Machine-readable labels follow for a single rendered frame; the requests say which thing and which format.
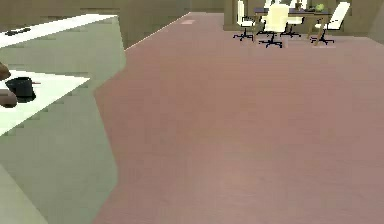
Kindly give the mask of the white swivel office chair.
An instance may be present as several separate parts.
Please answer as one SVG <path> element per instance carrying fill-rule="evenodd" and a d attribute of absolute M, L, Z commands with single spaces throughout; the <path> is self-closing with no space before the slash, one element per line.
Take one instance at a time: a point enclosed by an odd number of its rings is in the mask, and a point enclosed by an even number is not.
<path fill-rule="evenodd" d="M 282 41 L 276 41 L 275 36 L 278 33 L 285 31 L 285 27 L 288 20 L 289 6 L 285 4 L 273 4 L 270 6 L 266 18 L 264 30 L 271 33 L 271 38 L 268 40 L 261 40 L 266 48 L 270 45 L 277 45 L 280 48 L 283 47 Z"/>
<path fill-rule="evenodd" d="M 349 8 L 349 2 L 340 2 L 335 8 L 332 17 L 328 21 L 323 18 L 318 19 L 317 23 L 314 25 L 314 27 L 318 30 L 318 34 L 316 37 L 310 38 L 311 42 L 314 45 L 317 45 L 319 42 L 323 42 L 325 45 L 329 42 L 334 43 L 333 39 L 326 39 L 325 34 L 329 30 L 339 30 L 341 28 Z"/>
<path fill-rule="evenodd" d="M 307 6 L 307 0 L 291 0 L 289 5 L 290 8 L 296 9 L 296 10 L 300 10 L 300 9 L 305 10 L 306 6 Z M 293 27 L 296 25 L 302 24 L 303 21 L 304 21 L 303 17 L 298 17 L 298 16 L 289 17 L 287 20 L 286 29 L 283 33 L 281 33 L 281 35 L 287 35 L 290 37 L 301 36 L 300 33 L 293 31 Z"/>
<path fill-rule="evenodd" d="M 237 1 L 236 23 L 243 28 L 243 32 L 241 34 L 235 34 L 233 38 L 238 38 L 240 41 L 243 41 L 244 39 L 254 40 L 254 36 L 248 34 L 247 30 L 255 25 L 255 21 L 251 17 L 245 15 L 245 5 L 243 0 Z"/>

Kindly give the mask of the pale green kitchen counter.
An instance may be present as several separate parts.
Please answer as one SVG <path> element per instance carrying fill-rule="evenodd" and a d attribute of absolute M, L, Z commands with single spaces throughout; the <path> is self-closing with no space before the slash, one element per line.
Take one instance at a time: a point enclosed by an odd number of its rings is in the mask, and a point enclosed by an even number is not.
<path fill-rule="evenodd" d="M 0 33 L 0 62 L 36 82 L 0 109 L 0 165 L 47 224 L 92 224 L 117 183 L 95 90 L 126 58 L 117 16 L 85 14 Z"/>

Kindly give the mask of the brown dining table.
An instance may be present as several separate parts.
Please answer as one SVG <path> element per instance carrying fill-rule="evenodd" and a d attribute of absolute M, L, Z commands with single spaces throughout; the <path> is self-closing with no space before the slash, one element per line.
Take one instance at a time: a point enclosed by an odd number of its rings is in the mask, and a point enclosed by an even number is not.
<path fill-rule="evenodd" d="M 331 14 L 325 11 L 316 12 L 316 11 L 305 11 L 302 9 L 296 10 L 296 9 L 290 8 L 288 18 L 294 17 L 294 16 L 303 17 L 304 18 L 303 23 L 308 22 L 308 31 L 307 31 L 306 38 L 310 39 L 311 37 L 316 37 L 318 34 L 318 30 L 314 27 L 314 25 L 317 23 L 317 20 L 323 18 L 326 21 L 328 21 Z"/>

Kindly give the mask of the brown round food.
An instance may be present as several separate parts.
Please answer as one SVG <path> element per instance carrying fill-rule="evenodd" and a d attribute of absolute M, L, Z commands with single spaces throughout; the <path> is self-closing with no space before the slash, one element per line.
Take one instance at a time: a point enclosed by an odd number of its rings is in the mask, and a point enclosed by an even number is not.
<path fill-rule="evenodd" d="M 11 73 L 6 65 L 0 62 L 0 81 L 5 80 L 11 76 Z"/>
<path fill-rule="evenodd" d="M 5 108 L 13 108 L 16 105 L 16 95 L 8 89 L 0 89 L 0 106 Z"/>

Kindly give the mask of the flat black stovetop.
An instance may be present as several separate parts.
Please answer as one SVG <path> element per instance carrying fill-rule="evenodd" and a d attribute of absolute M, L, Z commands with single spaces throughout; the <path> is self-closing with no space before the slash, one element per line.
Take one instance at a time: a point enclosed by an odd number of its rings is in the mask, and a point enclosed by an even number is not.
<path fill-rule="evenodd" d="M 17 34 L 20 34 L 20 33 L 25 33 L 25 32 L 28 32 L 28 31 L 31 31 L 31 28 L 23 28 L 23 29 L 19 29 L 19 30 L 10 30 L 10 31 L 7 31 L 5 32 L 4 35 L 6 36 L 14 36 L 14 35 L 17 35 Z"/>

